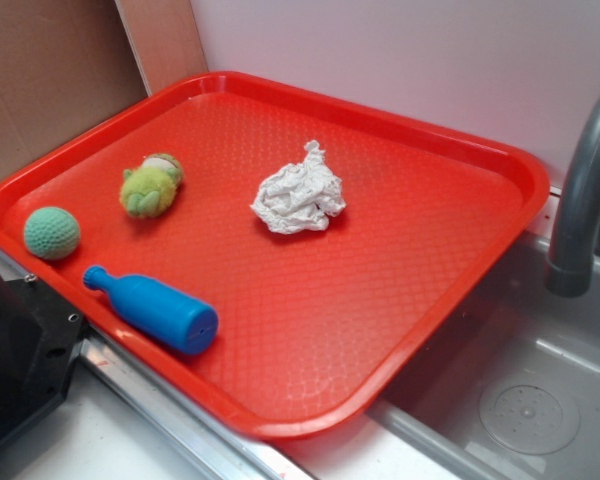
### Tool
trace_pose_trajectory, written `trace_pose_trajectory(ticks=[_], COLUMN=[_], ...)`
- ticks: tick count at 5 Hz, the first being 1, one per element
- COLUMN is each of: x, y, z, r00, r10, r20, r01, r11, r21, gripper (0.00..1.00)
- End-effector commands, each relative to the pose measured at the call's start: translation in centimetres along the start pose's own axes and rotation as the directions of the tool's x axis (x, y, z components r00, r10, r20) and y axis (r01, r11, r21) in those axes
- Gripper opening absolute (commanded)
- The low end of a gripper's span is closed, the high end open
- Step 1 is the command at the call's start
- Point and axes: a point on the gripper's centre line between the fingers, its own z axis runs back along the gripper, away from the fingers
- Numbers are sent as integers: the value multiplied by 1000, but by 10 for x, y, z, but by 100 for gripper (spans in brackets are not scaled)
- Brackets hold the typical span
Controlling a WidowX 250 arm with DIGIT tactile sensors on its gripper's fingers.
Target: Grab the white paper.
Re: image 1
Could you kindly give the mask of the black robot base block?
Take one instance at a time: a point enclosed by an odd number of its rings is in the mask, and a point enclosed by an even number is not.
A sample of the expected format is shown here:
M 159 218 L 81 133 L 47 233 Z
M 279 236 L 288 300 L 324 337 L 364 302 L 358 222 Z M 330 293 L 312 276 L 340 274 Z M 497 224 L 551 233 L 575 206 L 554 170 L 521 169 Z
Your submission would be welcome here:
M 0 449 L 65 401 L 85 330 L 45 281 L 0 275 Z

